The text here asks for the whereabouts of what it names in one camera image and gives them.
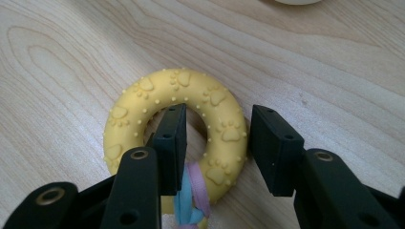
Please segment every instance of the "wooden table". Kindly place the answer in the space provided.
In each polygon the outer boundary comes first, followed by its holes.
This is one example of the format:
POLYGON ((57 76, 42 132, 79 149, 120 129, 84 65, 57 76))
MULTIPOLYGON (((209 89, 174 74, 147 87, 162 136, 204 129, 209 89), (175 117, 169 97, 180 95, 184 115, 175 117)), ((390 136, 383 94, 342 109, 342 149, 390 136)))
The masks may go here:
MULTIPOLYGON (((109 176, 102 133, 122 89, 163 68, 214 75, 247 120, 277 110, 306 148, 339 154, 367 185, 405 185, 405 2, 0 1, 0 224, 32 190, 109 176)), ((190 113, 189 160, 203 121, 190 113)), ((297 228, 251 158, 211 228, 297 228)), ((164 227, 175 225, 164 216, 164 227)))

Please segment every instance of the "wood grain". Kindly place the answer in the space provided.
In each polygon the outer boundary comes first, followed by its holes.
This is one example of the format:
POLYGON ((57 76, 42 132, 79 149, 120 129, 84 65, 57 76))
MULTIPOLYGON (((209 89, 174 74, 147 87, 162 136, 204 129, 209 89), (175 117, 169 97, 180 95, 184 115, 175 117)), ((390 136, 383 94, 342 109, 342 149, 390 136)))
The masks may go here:
MULTIPOLYGON (((0 0, 0 224, 32 190, 108 177, 102 133, 122 89, 163 68, 214 75, 247 120, 277 110, 306 148, 339 154, 367 185, 405 185, 405 1, 0 0)), ((188 120, 200 158, 203 122, 188 120)), ((175 225, 164 216, 164 227, 175 225)), ((298 228, 253 159, 211 228, 298 228)))

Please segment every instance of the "screw hole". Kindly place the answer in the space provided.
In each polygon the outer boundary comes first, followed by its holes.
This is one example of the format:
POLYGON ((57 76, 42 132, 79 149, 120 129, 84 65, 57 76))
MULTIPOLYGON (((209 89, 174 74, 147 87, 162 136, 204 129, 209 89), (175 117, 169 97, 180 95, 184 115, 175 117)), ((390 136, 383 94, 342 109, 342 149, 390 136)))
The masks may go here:
POLYGON ((333 156, 324 152, 316 152, 315 156, 323 161, 333 161, 333 156))
POLYGON ((127 212, 121 215, 119 221, 122 225, 131 225, 138 220, 138 216, 139 214, 137 211, 127 212))
POLYGON ((379 221, 376 217, 374 217, 371 214, 368 213, 360 213, 358 215, 358 217, 360 218, 360 220, 362 222, 364 222, 365 224, 371 226, 371 227, 377 227, 379 225, 379 221))
POLYGON ((132 159, 144 159, 149 155, 147 151, 136 151, 131 154, 132 159))
POLYGON ((65 196, 65 190, 60 187, 53 187, 43 192, 36 198, 36 204, 44 206, 57 202, 65 196))
POLYGON ((284 137, 288 140, 293 140, 294 137, 292 135, 284 135, 284 137))

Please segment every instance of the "yellow ring toy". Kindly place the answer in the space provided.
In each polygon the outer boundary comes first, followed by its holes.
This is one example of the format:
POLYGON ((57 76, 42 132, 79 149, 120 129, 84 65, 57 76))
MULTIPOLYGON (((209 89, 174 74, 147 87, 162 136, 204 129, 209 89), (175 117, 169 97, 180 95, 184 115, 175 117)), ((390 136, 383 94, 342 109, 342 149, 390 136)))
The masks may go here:
MULTIPOLYGON (((199 166, 211 204, 221 198, 241 172, 246 157, 246 125, 233 95, 220 82, 187 69, 151 73, 127 90, 110 110, 104 132, 104 160, 117 172, 122 154, 142 146, 147 122, 171 105, 185 103, 207 129, 207 145, 199 166)), ((162 212, 173 213, 173 200, 162 198, 162 212)))

